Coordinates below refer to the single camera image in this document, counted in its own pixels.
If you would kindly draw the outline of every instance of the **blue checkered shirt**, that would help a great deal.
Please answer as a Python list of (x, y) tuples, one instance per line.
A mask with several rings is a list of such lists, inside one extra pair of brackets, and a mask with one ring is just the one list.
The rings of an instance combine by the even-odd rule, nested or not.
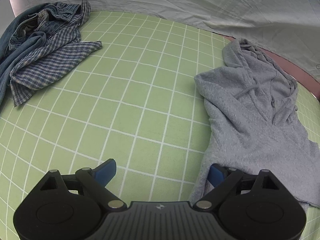
[(62, 78), (91, 52), (102, 48), (101, 41), (81, 42), (78, 29), (90, 16), (90, 3), (82, 0), (81, 9), (46, 38), (43, 46), (22, 58), (10, 72), (14, 106), (27, 101), (36, 90)]

